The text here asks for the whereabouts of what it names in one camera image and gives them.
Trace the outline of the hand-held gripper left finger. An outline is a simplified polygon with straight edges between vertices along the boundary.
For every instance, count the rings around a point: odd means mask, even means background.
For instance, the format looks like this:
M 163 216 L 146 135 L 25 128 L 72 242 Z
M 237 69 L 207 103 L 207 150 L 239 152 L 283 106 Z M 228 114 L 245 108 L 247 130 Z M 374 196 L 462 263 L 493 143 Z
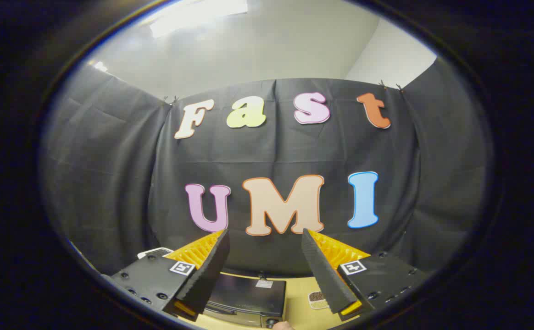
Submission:
M 229 230 L 206 235 L 170 253 L 146 253 L 111 276 L 111 283 L 160 313 L 196 321 L 229 255 Z

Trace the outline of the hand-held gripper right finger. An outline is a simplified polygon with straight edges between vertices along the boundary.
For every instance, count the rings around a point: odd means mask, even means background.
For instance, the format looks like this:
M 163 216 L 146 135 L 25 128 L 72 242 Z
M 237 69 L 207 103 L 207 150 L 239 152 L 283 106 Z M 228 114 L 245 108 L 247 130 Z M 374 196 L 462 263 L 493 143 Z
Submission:
M 366 253 L 309 229 L 302 251 L 332 313 L 342 321 L 391 307 L 429 275 L 386 252 Z

